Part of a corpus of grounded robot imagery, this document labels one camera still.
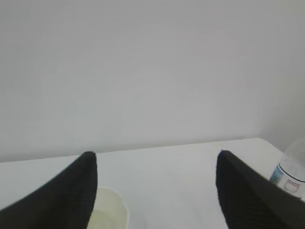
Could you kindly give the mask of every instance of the white cup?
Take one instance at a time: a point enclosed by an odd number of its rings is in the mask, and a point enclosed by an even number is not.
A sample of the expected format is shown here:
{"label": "white cup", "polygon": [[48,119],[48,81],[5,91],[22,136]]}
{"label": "white cup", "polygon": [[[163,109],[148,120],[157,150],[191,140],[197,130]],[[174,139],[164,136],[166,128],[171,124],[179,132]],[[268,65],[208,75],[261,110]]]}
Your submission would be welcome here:
{"label": "white cup", "polygon": [[128,221],[122,197],[110,188],[99,187],[87,229],[127,229]]}

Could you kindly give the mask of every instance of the water bottle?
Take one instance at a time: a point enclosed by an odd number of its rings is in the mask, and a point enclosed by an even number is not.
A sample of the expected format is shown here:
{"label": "water bottle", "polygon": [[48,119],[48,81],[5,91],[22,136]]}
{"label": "water bottle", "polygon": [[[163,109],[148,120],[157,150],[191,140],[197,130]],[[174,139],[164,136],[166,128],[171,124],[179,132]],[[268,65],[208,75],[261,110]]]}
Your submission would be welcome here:
{"label": "water bottle", "polygon": [[270,182],[305,201],[305,138],[287,148]]}

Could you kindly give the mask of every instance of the table surface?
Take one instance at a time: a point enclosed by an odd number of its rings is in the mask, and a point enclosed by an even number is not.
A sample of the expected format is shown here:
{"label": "table surface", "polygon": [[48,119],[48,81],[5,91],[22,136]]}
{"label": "table surface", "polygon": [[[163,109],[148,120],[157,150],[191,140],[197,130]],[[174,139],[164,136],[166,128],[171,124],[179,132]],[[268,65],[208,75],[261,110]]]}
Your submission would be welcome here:
{"label": "table surface", "polygon": [[[99,186],[122,195],[130,229],[226,229],[215,186],[221,149],[230,150],[265,178],[282,155],[260,138],[99,153]],[[0,163],[0,209],[46,183],[76,158]]]}

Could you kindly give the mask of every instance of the white wall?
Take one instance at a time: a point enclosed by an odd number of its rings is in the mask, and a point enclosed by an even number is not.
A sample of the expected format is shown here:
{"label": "white wall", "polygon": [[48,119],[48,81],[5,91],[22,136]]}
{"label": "white wall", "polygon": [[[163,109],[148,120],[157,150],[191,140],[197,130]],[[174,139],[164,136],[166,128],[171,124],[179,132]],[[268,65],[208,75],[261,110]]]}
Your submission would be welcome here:
{"label": "white wall", "polygon": [[0,3],[0,161],[305,135],[303,0]]}

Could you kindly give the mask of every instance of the bottle label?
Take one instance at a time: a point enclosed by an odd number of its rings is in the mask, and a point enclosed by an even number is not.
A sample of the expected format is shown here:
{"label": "bottle label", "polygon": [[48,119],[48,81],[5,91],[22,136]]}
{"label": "bottle label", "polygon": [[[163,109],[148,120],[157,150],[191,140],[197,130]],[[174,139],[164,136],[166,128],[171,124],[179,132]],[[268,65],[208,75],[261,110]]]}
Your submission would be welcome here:
{"label": "bottle label", "polygon": [[270,182],[277,185],[281,189],[290,193],[291,195],[304,198],[305,181],[298,180],[286,173],[278,164],[270,177]]}

